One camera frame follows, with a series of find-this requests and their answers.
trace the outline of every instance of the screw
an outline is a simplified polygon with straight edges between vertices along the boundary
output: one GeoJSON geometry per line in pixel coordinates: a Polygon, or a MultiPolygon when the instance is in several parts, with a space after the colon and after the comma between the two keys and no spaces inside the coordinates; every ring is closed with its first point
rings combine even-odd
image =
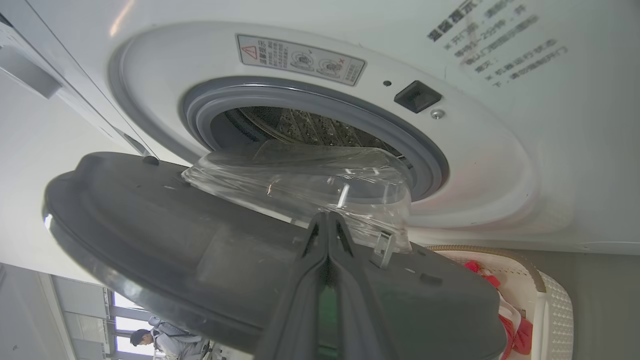
{"type": "Polygon", "coordinates": [[[444,111],[442,111],[440,109],[431,110],[431,117],[433,117],[434,119],[436,119],[436,120],[442,119],[443,116],[444,116],[444,111]]]}

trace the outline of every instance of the gray handle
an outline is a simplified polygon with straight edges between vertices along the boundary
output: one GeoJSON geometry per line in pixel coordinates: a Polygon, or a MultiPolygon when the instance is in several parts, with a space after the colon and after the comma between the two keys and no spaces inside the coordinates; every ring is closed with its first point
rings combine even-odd
{"type": "Polygon", "coordinates": [[[0,69],[45,99],[50,99],[61,87],[51,75],[10,46],[0,47],[0,69]]]}

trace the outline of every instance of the gray floor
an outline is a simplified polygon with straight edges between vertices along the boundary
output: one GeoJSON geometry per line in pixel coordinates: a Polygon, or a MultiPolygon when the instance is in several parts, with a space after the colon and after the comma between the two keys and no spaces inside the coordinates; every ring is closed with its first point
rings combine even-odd
{"type": "Polygon", "coordinates": [[[518,252],[569,293],[574,359],[640,359],[640,256],[518,252]]]}

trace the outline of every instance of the white plastic basket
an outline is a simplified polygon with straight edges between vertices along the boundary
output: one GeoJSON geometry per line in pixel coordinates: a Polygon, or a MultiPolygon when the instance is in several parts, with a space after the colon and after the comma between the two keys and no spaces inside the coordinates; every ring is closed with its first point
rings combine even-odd
{"type": "Polygon", "coordinates": [[[533,324],[531,354],[512,351],[509,360],[571,360],[573,307],[569,294],[553,278],[538,271],[514,252],[463,245],[441,245],[430,250],[465,264],[475,260],[500,281],[504,300],[533,324]]]}

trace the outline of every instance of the warning triangle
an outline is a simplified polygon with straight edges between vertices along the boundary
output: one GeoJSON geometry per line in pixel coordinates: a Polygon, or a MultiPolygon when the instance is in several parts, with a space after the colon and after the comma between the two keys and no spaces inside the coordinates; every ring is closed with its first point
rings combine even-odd
{"type": "Polygon", "coordinates": [[[258,52],[255,50],[255,46],[245,46],[242,48],[242,51],[246,52],[252,58],[258,60],[258,52]]]}

